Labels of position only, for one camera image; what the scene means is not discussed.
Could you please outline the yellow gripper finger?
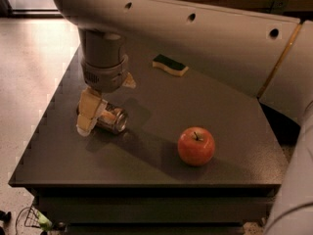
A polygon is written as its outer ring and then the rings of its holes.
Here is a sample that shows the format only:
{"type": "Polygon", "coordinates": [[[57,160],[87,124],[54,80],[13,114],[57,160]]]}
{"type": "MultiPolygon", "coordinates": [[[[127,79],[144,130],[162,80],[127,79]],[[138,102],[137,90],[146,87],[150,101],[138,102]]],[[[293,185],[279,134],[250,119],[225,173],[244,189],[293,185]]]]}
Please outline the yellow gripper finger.
{"type": "Polygon", "coordinates": [[[132,74],[129,72],[123,81],[122,85],[127,88],[134,89],[136,87],[136,81],[133,78],[132,74]]]}
{"type": "Polygon", "coordinates": [[[91,133],[107,103],[102,94],[91,87],[81,92],[76,123],[77,132],[81,136],[86,137],[91,133]]]}

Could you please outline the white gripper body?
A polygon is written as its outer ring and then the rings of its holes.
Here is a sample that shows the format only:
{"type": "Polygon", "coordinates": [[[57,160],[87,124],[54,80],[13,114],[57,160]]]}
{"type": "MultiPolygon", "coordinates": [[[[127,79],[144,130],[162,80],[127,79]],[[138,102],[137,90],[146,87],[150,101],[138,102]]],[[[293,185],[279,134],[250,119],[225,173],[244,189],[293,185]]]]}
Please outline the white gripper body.
{"type": "Polygon", "coordinates": [[[101,93],[112,93],[125,81],[128,56],[118,34],[79,29],[84,81],[101,93]]]}

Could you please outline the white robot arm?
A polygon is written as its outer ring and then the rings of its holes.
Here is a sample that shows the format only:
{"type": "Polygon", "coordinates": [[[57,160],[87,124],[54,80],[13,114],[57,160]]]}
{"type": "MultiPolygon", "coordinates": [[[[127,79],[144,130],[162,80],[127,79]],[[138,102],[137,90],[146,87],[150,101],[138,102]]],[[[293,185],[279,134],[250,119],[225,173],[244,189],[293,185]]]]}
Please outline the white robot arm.
{"type": "Polygon", "coordinates": [[[127,77],[120,38],[133,37],[296,121],[300,133],[264,235],[313,233],[312,23],[176,0],[54,0],[75,24],[87,83],[127,77]]]}

